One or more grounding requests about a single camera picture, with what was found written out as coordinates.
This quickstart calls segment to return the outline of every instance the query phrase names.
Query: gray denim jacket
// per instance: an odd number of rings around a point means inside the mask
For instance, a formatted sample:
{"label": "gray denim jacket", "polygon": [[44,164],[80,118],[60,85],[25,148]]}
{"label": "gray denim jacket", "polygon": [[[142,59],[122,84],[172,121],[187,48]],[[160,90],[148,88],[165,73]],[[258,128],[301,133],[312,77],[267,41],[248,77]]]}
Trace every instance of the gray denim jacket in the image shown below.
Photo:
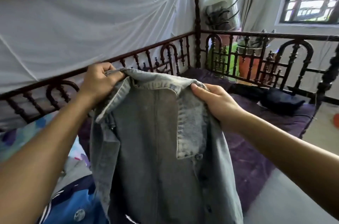
{"label": "gray denim jacket", "polygon": [[126,78],[95,109],[91,166],[112,224],[241,224],[227,143],[195,97],[196,83],[121,69]]}

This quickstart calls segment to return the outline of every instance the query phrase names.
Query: person's left hand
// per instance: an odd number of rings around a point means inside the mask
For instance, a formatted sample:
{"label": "person's left hand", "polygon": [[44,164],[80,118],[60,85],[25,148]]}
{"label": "person's left hand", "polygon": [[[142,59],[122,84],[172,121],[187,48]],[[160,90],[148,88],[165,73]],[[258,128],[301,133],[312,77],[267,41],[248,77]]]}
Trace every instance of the person's left hand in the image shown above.
{"label": "person's left hand", "polygon": [[103,100],[112,91],[115,84],[125,76],[122,72],[105,76],[104,72],[108,70],[115,70],[111,63],[90,65],[77,97],[86,99],[91,107]]}

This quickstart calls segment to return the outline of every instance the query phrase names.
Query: purple bed sheet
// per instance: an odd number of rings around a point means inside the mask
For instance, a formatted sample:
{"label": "purple bed sheet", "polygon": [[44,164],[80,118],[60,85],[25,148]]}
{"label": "purple bed sheet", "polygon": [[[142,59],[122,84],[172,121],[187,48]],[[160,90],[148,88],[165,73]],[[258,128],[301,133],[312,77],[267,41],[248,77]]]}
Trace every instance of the purple bed sheet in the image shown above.
{"label": "purple bed sheet", "polygon": [[[208,70],[202,69],[190,68],[182,76],[222,86],[226,91],[234,84],[226,78],[218,78]],[[244,110],[299,138],[303,135],[315,112],[314,105],[304,104],[293,116],[278,115],[245,97],[237,94],[231,94],[231,96]],[[228,132],[224,134],[231,154],[236,189],[245,213],[260,193],[275,166],[242,136]]]}

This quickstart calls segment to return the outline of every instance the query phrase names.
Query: wooden bed frame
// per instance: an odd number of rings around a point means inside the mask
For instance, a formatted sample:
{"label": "wooden bed frame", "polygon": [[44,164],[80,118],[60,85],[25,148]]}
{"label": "wooden bed frame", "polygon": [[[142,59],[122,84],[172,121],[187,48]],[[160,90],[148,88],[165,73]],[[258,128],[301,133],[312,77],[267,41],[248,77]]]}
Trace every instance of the wooden bed frame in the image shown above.
{"label": "wooden bed frame", "polygon": [[[278,84],[278,80],[282,80],[280,84],[280,89],[283,90],[287,81],[287,78],[290,74],[291,68],[293,66],[294,60],[297,58],[297,51],[300,48],[300,46],[304,46],[307,50],[307,56],[303,61],[303,66],[300,69],[299,77],[293,87],[289,87],[289,90],[286,92],[291,94],[299,94],[306,96],[310,98],[311,104],[316,104],[317,108],[319,108],[320,104],[322,102],[330,102],[332,104],[339,105],[339,100],[334,98],[329,98],[325,96],[325,93],[331,88],[332,82],[337,78],[339,75],[339,46],[337,46],[335,55],[330,60],[330,67],[327,70],[318,70],[318,69],[312,69],[309,68],[308,65],[311,62],[314,50],[312,45],[307,42],[306,40],[317,40],[317,41],[330,41],[330,42],[339,42],[339,36],[324,36],[324,35],[300,35],[300,34],[278,34],[278,33],[255,33],[255,32],[235,32],[235,31],[209,31],[209,30],[202,30],[200,25],[200,8],[199,8],[199,0],[195,0],[195,28],[194,31],[191,31],[189,33],[182,34],[180,36],[173,37],[171,39],[164,40],[162,42],[158,42],[154,45],[146,46],[144,48],[125,53],[123,55],[119,55],[117,57],[108,59],[106,61],[114,63],[114,62],[120,62],[122,67],[125,67],[125,59],[128,57],[133,57],[136,66],[138,69],[143,71],[150,71],[150,72],[161,72],[161,73],[168,73],[172,74],[174,73],[174,68],[176,69],[177,75],[180,75],[179,72],[179,65],[182,64],[185,66],[187,64],[188,67],[196,67],[201,68],[201,53],[206,55],[209,53],[209,47],[208,47],[208,40],[212,39],[212,58],[214,59],[214,64],[211,64],[213,69],[210,69],[211,72],[214,72],[216,74],[232,77],[238,80],[242,80],[248,83],[252,83],[258,86],[263,87],[276,87]],[[208,37],[206,39],[206,47],[204,49],[201,48],[201,34],[208,34]],[[229,52],[226,53],[226,50],[223,49],[221,46],[221,38],[219,35],[229,35],[230,36],[230,45],[232,44],[234,36],[243,36],[245,40],[245,50],[242,54],[238,52],[231,52],[231,46],[229,48]],[[189,37],[194,36],[194,54],[195,54],[195,63],[191,65],[190,58],[189,58],[189,47],[191,46],[189,44]],[[262,46],[261,54],[260,56],[254,55],[254,54],[248,54],[247,53],[247,43],[251,37],[263,37],[264,43]],[[272,54],[269,53],[266,59],[265,56],[265,49],[266,49],[266,42],[268,38],[285,38],[290,39],[286,43],[284,43],[280,49],[278,50],[277,55],[272,58]],[[180,48],[177,48],[174,41],[177,42],[178,45],[180,45]],[[293,51],[290,55],[288,63],[281,63],[281,57],[284,53],[284,50],[287,46],[293,45]],[[160,59],[151,59],[149,50],[153,48],[161,47],[161,53],[160,53]],[[138,58],[140,54],[146,54],[147,56],[147,62],[140,63]],[[247,78],[243,78],[240,76],[237,76],[235,73],[235,68],[233,72],[230,72],[230,57],[231,55],[235,56],[235,62],[239,61],[239,57],[249,58],[250,59],[250,65],[249,65],[249,75]],[[250,74],[253,67],[253,61],[254,59],[259,59],[259,66],[258,70],[256,72],[255,78],[250,79]],[[279,69],[279,66],[285,67],[286,71],[285,74],[281,74],[281,69]],[[0,101],[6,101],[11,108],[13,108],[15,114],[20,115],[27,123],[30,123],[50,112],[56,111],[60,109],[60,106],[55,98],[52,96],[52,90],[57,89],[60,92],[60,96],[66,101],[70,101],[70,97],[67,94],[64,86],[71,86],[76,91],[79,90],[78,86],[69,80],[66,80],[70,77],[76,76],[78,74],[81,74],[86,71],[86,68],[81,68],[78,70],[74,70],[72,72],[68,72],[59,76],[55,76],[40,82],[37,82],[32,85],[28,85],[19,89],[15,89],[13,91],[3,93],[0,95]],[[318,88],[316,93],[305,91],[299,88],[301,84],[301,80],[306,72],[315,72],[315,73],[321,73],[322,74],[322,80],[318,84]],[[269,78],[270,82],[264,82],[264,80],[267,80],[266,78]],[[47,86],[46,89],[46,98],[49,100],[51,105],[53,106],[52,110],[46,111],[42,109],[42,107],[36,102],[36,100],[32,97],[32,90],[37,88],[42,88]],[[23,96],[30,102],[34,108],[36,109],[37,113],[34,116],[28,115],[25,110],[14,101],[14,96]]]}

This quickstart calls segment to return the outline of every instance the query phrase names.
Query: person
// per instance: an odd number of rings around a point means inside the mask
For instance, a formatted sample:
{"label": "person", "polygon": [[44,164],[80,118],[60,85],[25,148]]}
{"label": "person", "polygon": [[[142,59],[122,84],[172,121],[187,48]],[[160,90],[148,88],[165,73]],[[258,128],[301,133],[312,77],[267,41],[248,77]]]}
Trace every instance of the person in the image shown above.
{"label": "person", "polygon": [[[124,74],[91,65],[77,96],[8,161],[0,164],[0,223],[34,223],[49,202],[78,129]],[[241,134],[316,203],[339,219],[339,157],[243,110],[220,86],[191,85],[224,131]]]}

